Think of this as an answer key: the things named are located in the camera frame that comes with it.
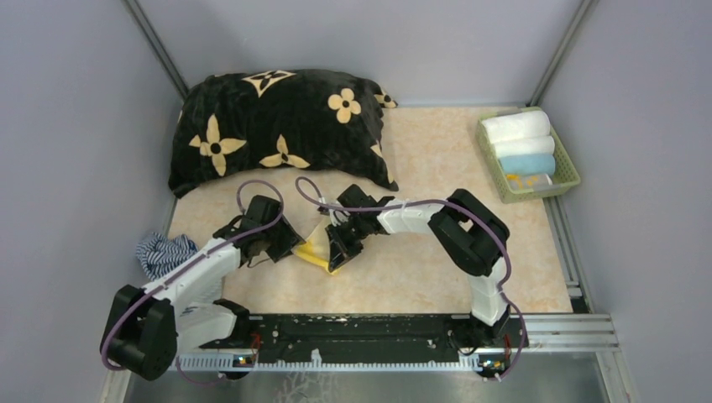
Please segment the basket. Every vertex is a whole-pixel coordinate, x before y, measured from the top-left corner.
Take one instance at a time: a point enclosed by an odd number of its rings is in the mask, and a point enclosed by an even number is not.
[[[523,202],[525,200],[541,199],[543,197],[560,196],[572,187],[581,183],[579,173],[576,171],[576,168],[573,167],[573,163],[568,157],[566,149],[564,149],[561,144],[561,140],[558,138],[556,130],[552,127],[551,135],[554,138],[554,159],[556,160],[556,171],[552,176],[553,186],[540,191],[534,191],[533,189],[514,190],[510,187],[509,181],[506,179],[504,171],[502,171],[502,166],[495,157],[495,149],[492,147],[492,144],[487,137],[486,129],[484,128],[482,121],[489,118],[495,118],[497,116],[540,110],[542,109],[539,107],[524,107],[515,111],[489,113],[482,115],[477,122],[475,138],[477,139],[479,149],[482,150],[484,160],[487,162],[489,173],[495,181],[495,186],[497,187],[497,192],[500,194],[500,199],[504,203],[516,203]]]

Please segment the cushion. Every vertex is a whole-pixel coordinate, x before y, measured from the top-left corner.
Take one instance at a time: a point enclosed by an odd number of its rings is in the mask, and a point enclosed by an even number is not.
[[[341,170],[397,191],[381,153],[375,82],[325,70],[209,76],[186,99],[173,138],[169,187],[177,197],[244,170]]]

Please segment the white rolled towel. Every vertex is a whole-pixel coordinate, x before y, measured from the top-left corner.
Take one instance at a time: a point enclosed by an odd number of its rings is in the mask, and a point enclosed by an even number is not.
[[[494,143],[497,159],[513,155],[554,154],[554,137],[535,137],[531,139],[503,141]]]
[[[551,124],[544,111],[528,111],[482,121],[492,144],[549,135]]]

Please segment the towel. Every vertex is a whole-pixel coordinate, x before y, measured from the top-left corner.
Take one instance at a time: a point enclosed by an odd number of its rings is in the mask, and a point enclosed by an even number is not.
[[[502,141],[529,139],[549,135],[551,124],[543,111],[529,111],[498,116],[482,121],[492,144]]]
[[[552,178],[547,174],[529,176],[508,175],[507,181],[510,182],[510,188],[513,191],[519,191],[522,189],[543,191],[554,186]]]
[[[186,235],[168,240],[159,233],[151,233],[136,246],[136,258],[144,268],[144,273],[151,280],[157,280],[183,264],[197,251],[196,243]]]
[[[495,149],[495,158],[511,157],[512,155],[527,154],[554,154],[554,137],[535,137],[532,139],[521,139],[503,141],[492,144]]]
[[[549,154],[514,155],[500,158],[505,175],[554,175],[556,160]]]

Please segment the plush fabric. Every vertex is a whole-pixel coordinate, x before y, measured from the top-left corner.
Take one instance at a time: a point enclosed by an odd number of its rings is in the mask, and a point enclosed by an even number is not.
[[[240,171],[293,166],[397,191],[380,147],[381,108],[396,105],[375,82],[336,71],[209,76],[181,110],[169,187],[182,197]]]

